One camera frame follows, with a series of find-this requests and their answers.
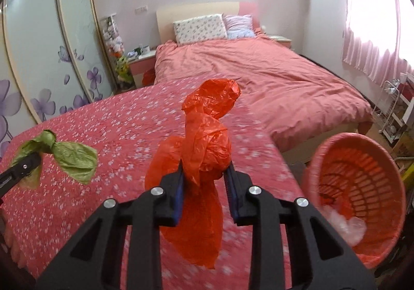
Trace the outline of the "clear plastic bag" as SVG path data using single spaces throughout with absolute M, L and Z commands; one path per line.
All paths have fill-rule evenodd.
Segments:
M 351 247 L 355 247 L 364 238 L 367 224 L 363 219 L 356 216 L 346 217 L 338 206 L 323 205 L 319 211 Z

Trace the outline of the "green plastic bag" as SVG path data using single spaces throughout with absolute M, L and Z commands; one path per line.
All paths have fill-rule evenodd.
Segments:
M 16 165 L 33 153 L 40 155 L 40 165 L 31 169 L 29 174 L 18 183 L 22 188 L 34 190 L 40 186 L 43 154 L 52 155 L 64 173 L 82 184 L 89 184 L 98 168 L 97 150 L 82 143 L 57 141 L 56 135 L 48 129 L 43 130 L 37 137 L 22 143 L 10 166 Z

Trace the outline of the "red floral bed sheet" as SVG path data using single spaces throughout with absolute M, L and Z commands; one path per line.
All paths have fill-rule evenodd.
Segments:
M 16 186 L 5 195 L 1 209 L 33 277 L 44 271 L 104 200 L 112 197 L 125 202 L 145 190 L 145 174 L 159 143 L 168 136 L 184 136 L 182 102 L 214 77 L 225 75 L 176 79 L 119 94 L 52 118 L 11 141 L 1 156 L 1 172 L 8 168 L 18 147 L 44 129 L 53 131 L 58 141 L 84 143 L 98 152 L 98 168 L 88 185 L 67 176 L 52 156 L 45 155 L 40 186 L 35 190 Z M 241 88 L 233 109 L 220 121 L 228 128 L 237 171 L 247 173 L 255 185 L 280 199 L 293 201 L 302 195 L 283 157 L 250 113 L 246 89 Z M 215 269 L 188 263 L 161 237 L 164 289 L 248 288 L 251 228 L 233 223 L 223 180 L 216 186 L 224 232 Z

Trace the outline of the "orange plastic laundry basket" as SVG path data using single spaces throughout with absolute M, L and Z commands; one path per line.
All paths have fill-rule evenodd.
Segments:
M 325 140 L 300 187 L 316 208 L 328 205 L 365 222 L 354 252 L 367 268 L 378 267 L 395 247 L 405 221 L 405 187 L 391 155 L 374 140 L 349 132 Z

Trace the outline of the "sliding wardrobe with flowers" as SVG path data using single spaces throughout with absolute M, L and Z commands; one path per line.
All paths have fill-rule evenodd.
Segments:
M 1 0 L 2 152 L 114 90 L 93 0 Z

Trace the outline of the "salmon pink duvet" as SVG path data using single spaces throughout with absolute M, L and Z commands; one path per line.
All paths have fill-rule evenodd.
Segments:
M 157 47 L 155 82 L 217 75 L 235 80 L 241 97 L 281 152 L 355 125 L 366 134 L 373 109 L 351 84 L 260 33 Z

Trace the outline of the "stuffed toys shelf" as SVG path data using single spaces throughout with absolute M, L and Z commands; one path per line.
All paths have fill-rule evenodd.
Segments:
M 102 38 L 118 87 L 120 90 L 127 90 L 133 87 L 135 82 L 130 72 L 123 40 L 114 17 L 115 15 L 109 15 L 100 21 Z

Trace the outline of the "cluttered white desk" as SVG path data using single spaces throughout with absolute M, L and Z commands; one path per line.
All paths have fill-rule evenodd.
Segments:
M 401 127 L 413 129 L 413 75 L 409 73 L 400 73 L 393 116 Z

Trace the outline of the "pink left nightstand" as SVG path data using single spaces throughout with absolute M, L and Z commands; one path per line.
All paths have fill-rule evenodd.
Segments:
M 133 76 L 136 88 L 144 87 L 143 77 L 145 72 L 152 70 L 156 63 L 156 50 L 150 50 L 148 53 L 138 56 L 136 59 L 128 61 L 131 75 Z

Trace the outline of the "pink nightstand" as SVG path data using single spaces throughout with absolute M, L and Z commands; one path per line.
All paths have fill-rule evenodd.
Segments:
M 138 56 L 136 59 L 128 61 L 131 75 L 133 76 L 136 88 L 144 87 L 143 77 L 145 72 L 152 70 L 156 63 L 156 50 L 150 50 L 148 53 Z
M 282 35 L 269 35 L 269 39 L 288 49 L 292 49 L 292 40 L 289 38 L 286 38 Z

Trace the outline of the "pink right nightstand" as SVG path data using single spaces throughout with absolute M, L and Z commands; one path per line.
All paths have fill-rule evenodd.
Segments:
M 292 40 L 289 38 L 286 38 L 282 35 L 269 35 L 269 39 L 288 49 L 292 49 Z

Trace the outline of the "purple striped pillow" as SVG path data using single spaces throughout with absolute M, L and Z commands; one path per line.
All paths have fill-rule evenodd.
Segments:
M 230 40 L 239 38 L 254 38 L 252 15 L 224 15 L 223 21 L 227 30 L 227 38 Z

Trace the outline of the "pink window curtain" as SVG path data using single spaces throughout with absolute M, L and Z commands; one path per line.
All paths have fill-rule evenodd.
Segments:
M 347 0 L 342 60 L 376 84 L 413 74 L 413 3 Z

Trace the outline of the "white floral pillow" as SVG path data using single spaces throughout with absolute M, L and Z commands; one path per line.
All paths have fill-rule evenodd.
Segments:
M 222 14 L 211 14 L 173 22 L 176 43 L 188 45 L 207 40 L 227 39 Z

